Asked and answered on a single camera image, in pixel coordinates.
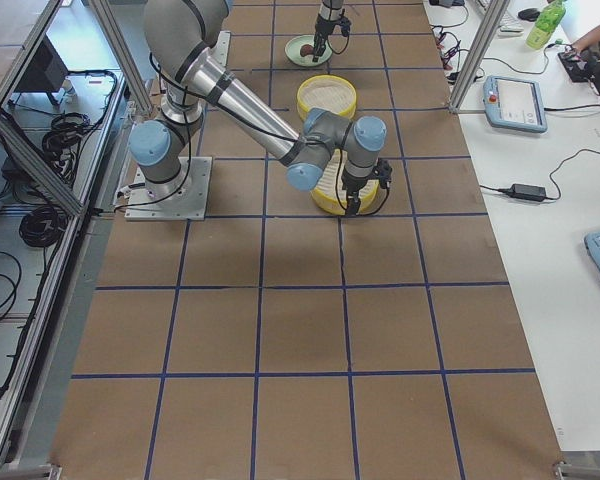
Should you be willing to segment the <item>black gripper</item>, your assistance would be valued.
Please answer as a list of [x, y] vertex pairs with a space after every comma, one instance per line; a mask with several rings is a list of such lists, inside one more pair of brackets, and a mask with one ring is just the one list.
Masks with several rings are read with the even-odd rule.
[[317, 62], [321, 55], [326, 51], [329, 29], [327, 27], [317, 27], [314, 33], [314, 43], [312, 50], [312, 61]]
[[359, 212], [360, 191], [366, 186], [367, 178], [358, 177], [349, 172], [342, 174], [342, 183], [346, 193], [346, 216], [357, 216]]

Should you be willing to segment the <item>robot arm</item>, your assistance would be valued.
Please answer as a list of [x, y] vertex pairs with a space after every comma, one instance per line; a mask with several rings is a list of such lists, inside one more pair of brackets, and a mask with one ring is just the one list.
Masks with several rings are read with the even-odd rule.
[[144, 35], [150, 58], [167, 84], [160, 112], [137, 126], [130, 151], [144, 176], [149, 205], [171, 212], [198, 193], [193, 161], [182, 159], [203, 119], [207, 103], [227, 114], [286, 168], [290, 185], [313, 190], [333, 154], [344, 162], [336, 191], [347, 216], [361, 210], [361, 190], [371, 181], [387, 189], [391, 168], [380, 158], [387, 129], [374, 116], [356, 121], [322, 108], [310, 109], [303, 129], [295, 131], [253, 91], [213, 57], [230, 1], [150, 1], [144, 10]]
[[339, 28], [341, 36], [346, 39], [343, 49], [335, 51], [335, 54], [339, 55], [348, 47], [351, 21], [345, 15], [343, 0], [323, 0], [314, 25], [311, 57], [313, 63], [317, 63], [330, 47], [329, 38], [336, 28]]

